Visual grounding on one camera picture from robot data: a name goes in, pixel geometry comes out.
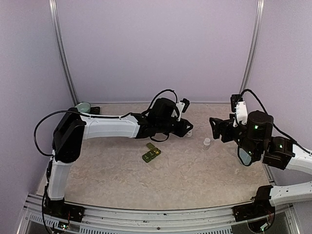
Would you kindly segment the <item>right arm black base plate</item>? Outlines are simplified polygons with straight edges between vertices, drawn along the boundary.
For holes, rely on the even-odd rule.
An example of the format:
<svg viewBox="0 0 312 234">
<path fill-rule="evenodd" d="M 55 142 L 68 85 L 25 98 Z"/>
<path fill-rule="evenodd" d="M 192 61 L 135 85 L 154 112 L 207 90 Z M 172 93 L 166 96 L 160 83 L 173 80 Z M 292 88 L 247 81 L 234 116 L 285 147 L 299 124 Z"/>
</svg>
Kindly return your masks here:
<svg viewBox="0 0 312 234">
<path fill-rule="evenodd" d="M 248 203 L 244 205 L 234 206 L 232 208 L 236 222 L 250 220 L 263 217 L 275 213 L 275 207 L 270 203 Z"/>
</svg>

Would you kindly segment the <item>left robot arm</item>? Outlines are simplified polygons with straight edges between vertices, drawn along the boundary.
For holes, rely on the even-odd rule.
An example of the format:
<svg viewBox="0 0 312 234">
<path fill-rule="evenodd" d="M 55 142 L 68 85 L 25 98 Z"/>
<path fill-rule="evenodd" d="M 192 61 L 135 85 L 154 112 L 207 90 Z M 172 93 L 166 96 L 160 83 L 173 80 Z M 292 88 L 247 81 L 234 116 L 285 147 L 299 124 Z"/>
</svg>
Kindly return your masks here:
<svg viewBox="0 0 312 234">
<path fill-rule="evenodd" d="M 189 105 L 185 98 L 174 102 L 162 97 L 142 113 L 123 116 L 91 115 L 80 113 L 77 108 L 65 111 L 53 132 L 52 159 L 47 171 L 48 187 L 45 192 L 49 209 L 59 217 L 68 213 L 68 205 L 64 202 L 66 181 L 71 166 L 80 156 L 83 140 L 99 137 L 154 140 L 156 134 L 184 137 L 194 127 L 182 118 Z"/>
</svg>

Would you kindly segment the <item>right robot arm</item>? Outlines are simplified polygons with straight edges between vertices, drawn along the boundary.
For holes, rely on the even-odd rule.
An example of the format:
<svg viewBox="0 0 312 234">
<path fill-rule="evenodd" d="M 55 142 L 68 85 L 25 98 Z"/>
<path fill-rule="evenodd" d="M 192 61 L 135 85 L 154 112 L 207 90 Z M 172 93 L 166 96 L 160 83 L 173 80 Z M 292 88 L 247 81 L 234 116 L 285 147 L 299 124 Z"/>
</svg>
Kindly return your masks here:
<svg viewBox="0 0 312 234">
<path fill-rule="evenodd" d="M 234 141 L 238 153 L 249 156 L 245 166 L 262 161 L 281 170 L 295 170 L 307 174 L 312 172 L 312 153 L 296 145 L 293 139 L 272 136 L 273 116 L 259 110 L 248 114 L 246 124 L 236 124 L 234 118 L 209 119 L 213 138 L 223 143 Z M 257 189 L 254 202 L 249 206 L 253 216 L 260 216 L 268 206 L 276 207 L 287 203 L 311 200 L 312 183 L 305 182 L 288 186 L 261 186 Z"/>
</svg>

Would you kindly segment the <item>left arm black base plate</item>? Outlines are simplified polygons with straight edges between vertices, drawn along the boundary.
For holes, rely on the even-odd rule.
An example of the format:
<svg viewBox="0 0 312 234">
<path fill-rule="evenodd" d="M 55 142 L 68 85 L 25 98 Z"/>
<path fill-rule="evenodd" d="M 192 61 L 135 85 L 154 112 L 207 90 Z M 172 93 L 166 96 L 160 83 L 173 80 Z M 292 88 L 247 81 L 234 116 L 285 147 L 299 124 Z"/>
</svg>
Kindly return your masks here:
<svg viewBox="0 0 312 234">
<path fill-rule="evenodd" d="M 44 205 L 43 212 L 45 215 L 49 215 L 51 217 L 81 223 L 85 208 L 82 206 L 63 203 L 48 206 Z"/>
</svg>

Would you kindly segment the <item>green pill organizer box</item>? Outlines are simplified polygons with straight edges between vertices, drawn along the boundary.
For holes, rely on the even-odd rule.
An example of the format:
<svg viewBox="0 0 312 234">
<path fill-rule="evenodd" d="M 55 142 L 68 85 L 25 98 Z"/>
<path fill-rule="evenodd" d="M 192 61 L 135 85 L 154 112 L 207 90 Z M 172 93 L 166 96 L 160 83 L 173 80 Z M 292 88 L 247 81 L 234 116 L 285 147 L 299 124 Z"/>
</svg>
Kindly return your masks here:
<svg viewBox="0 0 312 234">
<path fill-rule="evenodd" d="M 161 150 L 157 148 L 154 144 L 152 143 L 147 143 L 146 147 L 149 149 L 148 152 L 146 152 L 143 156 L 142 159 L 146 162 L 149 163 L 151 160 L 155 159 L 158 155 L 161 154 Z"/>
</svg>

